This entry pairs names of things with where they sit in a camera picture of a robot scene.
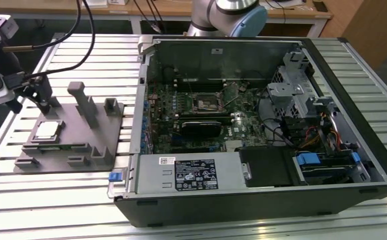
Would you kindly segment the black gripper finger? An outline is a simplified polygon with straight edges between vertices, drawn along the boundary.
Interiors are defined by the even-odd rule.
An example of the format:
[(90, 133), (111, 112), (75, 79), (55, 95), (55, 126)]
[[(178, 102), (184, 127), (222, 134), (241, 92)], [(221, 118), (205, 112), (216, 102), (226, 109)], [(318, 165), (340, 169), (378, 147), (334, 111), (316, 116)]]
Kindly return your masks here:
[(27, 85), (22, 88), (21, 96), (34, 103), (41, 113), (47, 113), (51, 93), (47, 76), (42, 75), (29, 80)]
[(21, 96), (15, 96), (11, 100), (5, 102), (5, 106), (14, 114), (18, 114), (21, 112), (21, 109), (22, 109), (21, 100), (22, 99), (23, 98)]

